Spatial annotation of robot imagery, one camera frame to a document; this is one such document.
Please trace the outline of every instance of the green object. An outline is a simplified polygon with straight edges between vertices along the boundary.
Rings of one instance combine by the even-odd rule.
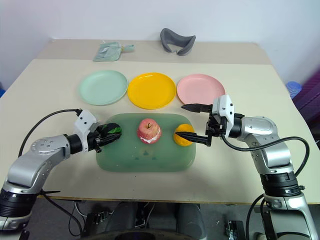
[[[120,58],[121,53],[130,53],[135,50],[133,44],[121,46],[117,41],[101,43],[96,56],[94,57],[94,62],[112,62],[117,61]]]
[[[137,136],[143,119],[154,119],[162,136],[154,144],[145,144]],[[190,167],[195,160],[196,144],[179,146],[173,135],[180,124],[191,124],[182,115],[169,113],[122,113],[112,116],[106,123],[117,123],[121,137],[96,154],[100,168],[110,172],[178,172]]]
[[[113,70],[96,71],[80,83],[78,93],[92,105],[109,105],[120,100],[126,93],[128,80]]]

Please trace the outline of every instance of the table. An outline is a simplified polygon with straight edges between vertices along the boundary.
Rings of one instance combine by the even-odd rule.
[[[125,95],[108,106],[83,102],[77,86],[90,73],[116,70],[129,81],[146,72],[160,72],[176,83],[184,76],[203,73],[217,78],[230,95],[237,113],[266,116],[278,127],[280,137],[300,136],[310,144],[309,161],[299,175],[309,203],[320,203],[320,151],[307,124],[295,108],[266,54],[253,43],[196,42],[187,56],[164,52],[157,41],[122,41],[136,51],[122,54],[116,62],[93,62],[100,40],[54,40],[34,59],[5,95],[0,98],[0,182],[18,155],[23,138],[45,115],[69,108],[91,111],[101,122],[119,113],[175,113],[186,116],[199,135],[204,135],[207,113],[180,108],[176,96],[157,110],[134,106]],[[43,122],[29,138],[24,152],[36,139],[72,134],[76,115],[63,113]],[[246,147],[235,139],[231,143]],[[305,148],[287,142],[292,163],[298,169]],[[197,203],[251,203],[263,192],[259,174],[249,152],[228,148],[219,138],[212,146],[197,144],[193,165],[181,172],[116,173],[100,169],[96,152],[78,153],[50,173],[44,189],[61,190],[60,199],[140,200]]]

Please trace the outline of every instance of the red apple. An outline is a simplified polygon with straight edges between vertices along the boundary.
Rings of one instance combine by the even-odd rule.
[[[156,143],[159,140],[161,133],[162,132],[160,126],[155,120],[151,118],[143,119],[136,131],[139,139],[144,144]]]

